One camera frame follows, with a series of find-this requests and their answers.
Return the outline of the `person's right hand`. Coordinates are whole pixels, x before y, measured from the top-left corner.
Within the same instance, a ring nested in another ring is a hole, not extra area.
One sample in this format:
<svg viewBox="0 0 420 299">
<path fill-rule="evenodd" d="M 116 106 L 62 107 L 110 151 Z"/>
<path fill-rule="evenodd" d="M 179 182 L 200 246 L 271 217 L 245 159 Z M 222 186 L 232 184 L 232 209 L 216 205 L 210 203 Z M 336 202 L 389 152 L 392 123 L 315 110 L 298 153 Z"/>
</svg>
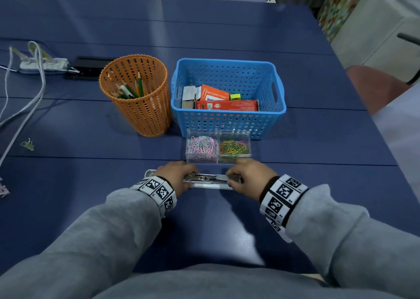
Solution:
<svg viewBox="0 0 420 299">
<path fill-rule="evenodd" d="M 235 164 L 237 163 L 242 164 L 244 183 L 242 189 L 234 189 L 234 191 L 259 201 L 268 182 L 278 174 L 265 164 L 250 158 L 238 159 Z"/>
</svg>

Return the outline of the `silver white stapler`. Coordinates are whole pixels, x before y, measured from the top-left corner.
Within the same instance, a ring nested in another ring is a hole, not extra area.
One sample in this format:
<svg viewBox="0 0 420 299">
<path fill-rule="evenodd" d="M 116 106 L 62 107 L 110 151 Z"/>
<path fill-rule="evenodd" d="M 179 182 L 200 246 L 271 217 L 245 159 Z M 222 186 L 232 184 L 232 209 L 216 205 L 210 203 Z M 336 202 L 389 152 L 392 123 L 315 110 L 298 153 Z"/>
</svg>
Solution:
<svg viewBox="0 0 420 299">
<path fill-rule="evenodd" d="M 227 176 L 223 174 L 192 173 L 184 177 L 183 183 L 191 184 L 192 187 L 201 189 L 233 190 L 229 181 L 243 184 L 244 179 L 239 175 Z"/>
</svg>

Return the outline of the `person's left forearm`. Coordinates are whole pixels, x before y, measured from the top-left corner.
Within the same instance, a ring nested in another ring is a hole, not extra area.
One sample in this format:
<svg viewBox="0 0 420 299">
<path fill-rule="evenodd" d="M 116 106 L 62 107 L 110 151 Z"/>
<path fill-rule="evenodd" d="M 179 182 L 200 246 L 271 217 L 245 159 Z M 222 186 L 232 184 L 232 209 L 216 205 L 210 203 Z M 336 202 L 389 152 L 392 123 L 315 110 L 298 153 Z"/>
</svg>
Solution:
<svg viewBox="0 0 420 299">
<path fill-rule="evenodd" d="M 129 278 L 161 228 L 164 204 L 130 189 L 81 215 L 41 254 L 0 277 L 0 299 L 155 299 L 156 276 Z"/>
</svg>

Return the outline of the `pile of bright paper clips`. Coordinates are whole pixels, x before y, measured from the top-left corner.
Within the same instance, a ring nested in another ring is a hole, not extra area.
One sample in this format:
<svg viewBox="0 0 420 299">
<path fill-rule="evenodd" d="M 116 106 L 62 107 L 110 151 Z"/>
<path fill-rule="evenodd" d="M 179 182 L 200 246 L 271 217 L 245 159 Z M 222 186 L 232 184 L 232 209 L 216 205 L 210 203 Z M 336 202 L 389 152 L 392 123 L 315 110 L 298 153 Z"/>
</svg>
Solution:
<svg viewBox="0 0 420 299">
<path fill-rule="evenodd" d="M 246 155 L 248 153 L 248 146 L 243 141 L 223 141 L 220 143 L 221 155 Z"/>
</svg>

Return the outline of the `pile of pastel paper clips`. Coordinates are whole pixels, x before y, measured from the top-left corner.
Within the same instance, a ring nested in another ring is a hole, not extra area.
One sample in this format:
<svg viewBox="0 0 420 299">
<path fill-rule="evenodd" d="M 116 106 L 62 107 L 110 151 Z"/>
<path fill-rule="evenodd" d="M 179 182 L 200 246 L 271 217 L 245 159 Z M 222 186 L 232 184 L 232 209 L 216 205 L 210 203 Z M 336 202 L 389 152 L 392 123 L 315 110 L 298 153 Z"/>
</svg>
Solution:
<svg viewBox="0 0 420 299">
<path fill-rule="evenodd" d="M 217 153 L 217 140 L 210 136 L 191 137 L 186 143 L 186 154 L 214 155 Z"/>
</svg>

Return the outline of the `left marker-printed wristband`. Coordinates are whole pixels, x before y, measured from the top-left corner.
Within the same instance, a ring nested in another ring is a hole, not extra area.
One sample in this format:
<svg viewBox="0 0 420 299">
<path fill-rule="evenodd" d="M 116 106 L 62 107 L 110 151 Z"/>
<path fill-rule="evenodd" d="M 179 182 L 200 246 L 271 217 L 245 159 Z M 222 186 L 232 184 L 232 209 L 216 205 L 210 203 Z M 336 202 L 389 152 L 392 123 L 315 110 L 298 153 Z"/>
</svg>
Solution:
<svg viewBox="0 0 420 299">
<path fill-rule="evenodd" d="M 158 206 L 161 218 L 165 218 L 177 204 L 175 190 L 167 180 L 159 176 L 145 177 L 130 189 L 148 195 Z"/>
</svg>

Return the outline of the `red flat cardboard box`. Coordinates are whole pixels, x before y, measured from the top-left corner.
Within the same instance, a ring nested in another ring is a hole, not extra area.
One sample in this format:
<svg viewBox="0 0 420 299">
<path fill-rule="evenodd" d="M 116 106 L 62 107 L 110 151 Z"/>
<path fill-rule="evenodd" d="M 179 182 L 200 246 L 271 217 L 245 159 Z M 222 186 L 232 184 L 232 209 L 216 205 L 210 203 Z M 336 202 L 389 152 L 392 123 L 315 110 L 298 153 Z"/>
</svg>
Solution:
<svg viewBox="0 0 420 299">
<path fill-rule="evenodd" d="M 197 110 L 222 110 L 222 111 L 259 111 L 258 100 L 208 100 L 196 101 Z"/>
</svg>

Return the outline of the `white grey small box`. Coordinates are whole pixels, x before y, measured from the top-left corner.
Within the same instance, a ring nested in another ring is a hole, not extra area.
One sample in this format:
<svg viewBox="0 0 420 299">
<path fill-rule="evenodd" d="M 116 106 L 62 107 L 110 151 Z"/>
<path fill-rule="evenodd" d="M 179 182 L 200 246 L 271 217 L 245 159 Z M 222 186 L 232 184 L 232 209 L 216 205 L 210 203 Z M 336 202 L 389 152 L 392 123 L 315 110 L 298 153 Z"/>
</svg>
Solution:
<svg viewBox="0 0 420 299">
<path fill-rule="evenodd" d="M 201 98 L 202 86 L 189 85 L 183 88 L 182 93 L 182 109 L 195 109 L 196 101 Z"/>
</svg>

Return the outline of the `orange paper clip box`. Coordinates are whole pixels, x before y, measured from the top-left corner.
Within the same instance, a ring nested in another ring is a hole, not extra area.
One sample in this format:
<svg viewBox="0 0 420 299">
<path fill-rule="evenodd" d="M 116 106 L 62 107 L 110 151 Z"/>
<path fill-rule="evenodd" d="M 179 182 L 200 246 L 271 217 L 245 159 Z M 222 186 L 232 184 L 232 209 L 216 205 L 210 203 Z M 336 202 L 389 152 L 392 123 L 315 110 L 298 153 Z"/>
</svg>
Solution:
<svg viewBox="0 0 420 299">
<path fill-rule="evenodd" d="M 230 94 L 226 91 L 216 89 L 214 87 L 202 84 L 196 88 L 197 101 L 212 101 L 212 100 L 230 100 Z"/>
</svg>

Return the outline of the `grey sweatshirt body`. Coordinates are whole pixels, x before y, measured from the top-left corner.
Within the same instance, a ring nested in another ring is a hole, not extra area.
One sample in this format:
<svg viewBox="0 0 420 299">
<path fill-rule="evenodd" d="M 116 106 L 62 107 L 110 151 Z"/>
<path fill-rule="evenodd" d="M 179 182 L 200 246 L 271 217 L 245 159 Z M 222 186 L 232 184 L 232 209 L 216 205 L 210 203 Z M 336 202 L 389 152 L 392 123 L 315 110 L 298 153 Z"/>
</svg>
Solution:
<svg viewBox="0 0 420 299">
<path fill-rule="evenodd" d="M 92 299 L 404 299 L 338 288 L 306 275 L 266 268 L 202 264 L 134 275 Z"/>
</svg>

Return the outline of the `black hole punch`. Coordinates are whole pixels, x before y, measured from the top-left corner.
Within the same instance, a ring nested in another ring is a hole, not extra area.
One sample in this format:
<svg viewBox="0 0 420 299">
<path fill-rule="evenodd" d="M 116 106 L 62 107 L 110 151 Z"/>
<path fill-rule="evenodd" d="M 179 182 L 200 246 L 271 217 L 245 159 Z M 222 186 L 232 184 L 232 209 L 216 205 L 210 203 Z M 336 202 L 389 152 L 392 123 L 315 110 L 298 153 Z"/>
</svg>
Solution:
<svg viewBox="0 0 420 299">
<path fill-rule="evenodd" d="M 77 56 L 63 77 L 67 80 L 98 80 L 103 68 L 115 58 Z"/>
</svg>

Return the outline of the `reddish-brown chair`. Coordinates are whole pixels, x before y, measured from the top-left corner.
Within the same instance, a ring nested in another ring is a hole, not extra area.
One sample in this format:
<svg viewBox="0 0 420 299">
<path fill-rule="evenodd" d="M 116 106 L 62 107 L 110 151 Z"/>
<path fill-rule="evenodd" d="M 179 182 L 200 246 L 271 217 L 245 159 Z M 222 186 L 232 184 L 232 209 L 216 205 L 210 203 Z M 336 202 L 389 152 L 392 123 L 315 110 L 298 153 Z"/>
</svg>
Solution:
<svg viewBox="0 0 420 299">
<path fill-rule="evenodd" d="M 350 66 L 346 73 L 370 115 L 379 112 L 411 87 L 391 74 L 369 66 Z"/>
</svg>

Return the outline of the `white cloth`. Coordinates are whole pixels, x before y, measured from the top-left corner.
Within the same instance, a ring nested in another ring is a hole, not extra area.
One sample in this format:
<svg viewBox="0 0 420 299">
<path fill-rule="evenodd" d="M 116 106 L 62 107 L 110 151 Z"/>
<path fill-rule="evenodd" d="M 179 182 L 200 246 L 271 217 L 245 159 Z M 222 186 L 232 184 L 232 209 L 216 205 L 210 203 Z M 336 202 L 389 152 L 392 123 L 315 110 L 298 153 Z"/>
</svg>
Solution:
<svg viewBox="0 0 420 299">
<path fill-rule="evenodd" d="M 374 114 L 373 121 L 420 202 L 420 81 Z"/>
</svg>

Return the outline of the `white power strip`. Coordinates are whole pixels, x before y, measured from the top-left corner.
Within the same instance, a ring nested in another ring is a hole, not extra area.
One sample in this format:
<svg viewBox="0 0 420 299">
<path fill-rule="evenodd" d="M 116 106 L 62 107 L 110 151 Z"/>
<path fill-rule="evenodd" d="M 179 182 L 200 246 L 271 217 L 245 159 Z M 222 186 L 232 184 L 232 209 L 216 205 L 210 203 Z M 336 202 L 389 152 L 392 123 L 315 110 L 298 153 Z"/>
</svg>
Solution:
<svg viewBox="0 0 420 299">
<path fill-rule="evenodd" d="M 43 59 L 41 66 L 45 72 L 63 72 L 69 68 L 69 61 L 66 58 L 53 58 L 53 62 L 49 63 Z M 34 57 L 29 57 L 27 60 L 22 60 L 19 64 L 19 69 L 23 71 L 38 71 L 39 65 Z"/>
</svg>

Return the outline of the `white drawer unit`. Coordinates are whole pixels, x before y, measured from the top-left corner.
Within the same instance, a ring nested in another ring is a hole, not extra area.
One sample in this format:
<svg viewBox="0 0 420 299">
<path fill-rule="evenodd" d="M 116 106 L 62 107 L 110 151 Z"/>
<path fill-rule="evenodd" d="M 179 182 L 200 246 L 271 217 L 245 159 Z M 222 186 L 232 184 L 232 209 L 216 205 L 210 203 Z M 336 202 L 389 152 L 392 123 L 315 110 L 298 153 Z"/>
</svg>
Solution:
<svg viewBox="0 0 420 299">
<path fill-rule="evenodd" d="M 420 70 L 420 0 L 360 0 L 331 47 L 347 69 L 364 65 L 410 82 Z"/>
</svg>

